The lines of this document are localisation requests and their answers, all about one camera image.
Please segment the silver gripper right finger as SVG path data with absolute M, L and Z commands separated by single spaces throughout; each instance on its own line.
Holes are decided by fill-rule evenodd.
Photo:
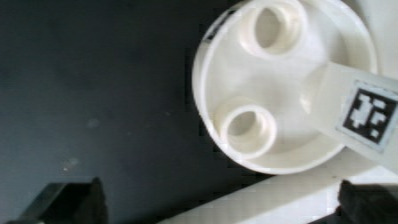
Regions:
M 398 184 L 342 182 L 333 224 L 398 224 Z

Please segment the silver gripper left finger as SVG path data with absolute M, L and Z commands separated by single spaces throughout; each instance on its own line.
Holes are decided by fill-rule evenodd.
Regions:
M 100 178 L 84 183 L 51 183 L 11 224 L 109 224 Z

